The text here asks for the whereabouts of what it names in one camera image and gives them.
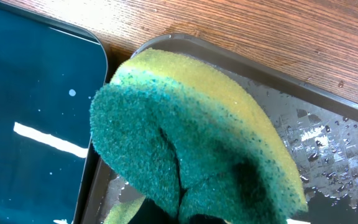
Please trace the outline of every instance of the blue tray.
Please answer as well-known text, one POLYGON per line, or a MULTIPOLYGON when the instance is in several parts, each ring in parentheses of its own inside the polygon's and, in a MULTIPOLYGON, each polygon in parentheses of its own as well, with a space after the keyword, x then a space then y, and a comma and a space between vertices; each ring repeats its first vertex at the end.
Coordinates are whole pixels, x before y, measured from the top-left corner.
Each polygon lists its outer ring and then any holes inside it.
POLYGON ((107 73, 90 32, 0 2, 0 223, 72 222, 107 73))

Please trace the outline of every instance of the wet sponge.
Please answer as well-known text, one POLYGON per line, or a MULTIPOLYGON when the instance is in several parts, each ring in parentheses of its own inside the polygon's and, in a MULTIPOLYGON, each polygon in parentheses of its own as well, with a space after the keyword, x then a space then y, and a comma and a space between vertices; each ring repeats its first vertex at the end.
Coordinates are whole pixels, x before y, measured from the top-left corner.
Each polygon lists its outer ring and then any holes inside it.
POLYGON ((307 210, 268 117, 198 60, 148 49, 123 63, 92 102, 91 132, 106 163, 180 223, 286 223, 307 210))

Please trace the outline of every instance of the wood grain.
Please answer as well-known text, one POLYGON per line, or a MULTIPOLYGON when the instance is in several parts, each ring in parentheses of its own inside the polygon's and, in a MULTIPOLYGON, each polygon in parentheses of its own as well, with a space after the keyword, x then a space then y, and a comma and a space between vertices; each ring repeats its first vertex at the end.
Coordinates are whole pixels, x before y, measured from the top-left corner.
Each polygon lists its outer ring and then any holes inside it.
POLYGON ((161 34, 195 35, 358 103, 358 0, 5 1, 82 26, 123 55, 161 34))

